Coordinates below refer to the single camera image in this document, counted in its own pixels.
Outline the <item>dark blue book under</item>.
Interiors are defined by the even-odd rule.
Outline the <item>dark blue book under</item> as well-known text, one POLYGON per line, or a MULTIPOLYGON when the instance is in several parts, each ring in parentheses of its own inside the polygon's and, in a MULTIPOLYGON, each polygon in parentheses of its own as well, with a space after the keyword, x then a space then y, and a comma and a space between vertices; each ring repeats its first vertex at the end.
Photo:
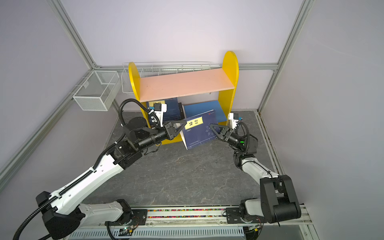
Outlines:
POLYGON ((167 105, 167 111, 163 115, 164 121, 177 121, 183 118, 180 112, 178 98, 146 102, 147 107, 153 107, 155 103, 167 105))

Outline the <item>blue book yellow label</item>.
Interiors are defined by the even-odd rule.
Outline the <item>blue book yellow label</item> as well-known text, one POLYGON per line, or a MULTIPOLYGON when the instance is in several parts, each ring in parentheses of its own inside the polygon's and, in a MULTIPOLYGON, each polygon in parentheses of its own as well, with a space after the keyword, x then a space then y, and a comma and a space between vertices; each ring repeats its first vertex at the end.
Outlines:
POLYGON ((181 136, 187 150, 217 138, 217 135, 210 128, 210 124, 218 123, 215 110, 189 117, 186 121, 187 123, 181 131, 181 136))

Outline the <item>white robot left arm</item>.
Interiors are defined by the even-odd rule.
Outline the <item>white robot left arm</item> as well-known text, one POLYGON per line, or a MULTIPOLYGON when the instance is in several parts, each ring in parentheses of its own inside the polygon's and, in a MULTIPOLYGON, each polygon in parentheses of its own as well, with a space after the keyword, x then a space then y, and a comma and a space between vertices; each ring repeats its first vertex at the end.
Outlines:
POLYGON ((164 140, 174 139, 186 124, 185 120, 171 121, 151 129, 143 117, 133 118, 128 123, 122 122, 123 134, 102 151, 92 167, 64 187, 52 193, 42 192, 36 197, 38 208, 21 223, 13 238, 18 240, 39 213, 49 232, 43 237, 44 240, 60 240, 79 227, 96 223, 131 223, 135 215, 123 199, 90 206, 83 204, 83 200, 139 160, 145 150, 164 140))

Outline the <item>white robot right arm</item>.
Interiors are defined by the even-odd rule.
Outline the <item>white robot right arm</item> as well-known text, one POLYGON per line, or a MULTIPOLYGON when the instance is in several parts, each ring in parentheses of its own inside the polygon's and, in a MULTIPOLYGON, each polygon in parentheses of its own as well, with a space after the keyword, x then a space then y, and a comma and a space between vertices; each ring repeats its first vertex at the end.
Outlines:
POLYGON ((220 141, 234 150, 235 166, 260 186, 259 198, 241 201, 241 219, 246 223, 257 219, 260 223, 272 224, 301 218, 302 211, 292 179, 260 163, 256 158, 258 139, 250 133, 246 124, 239 123, 238 126, 244 130, 243 135, 228 126, 210 124, 210 129, 220 141))

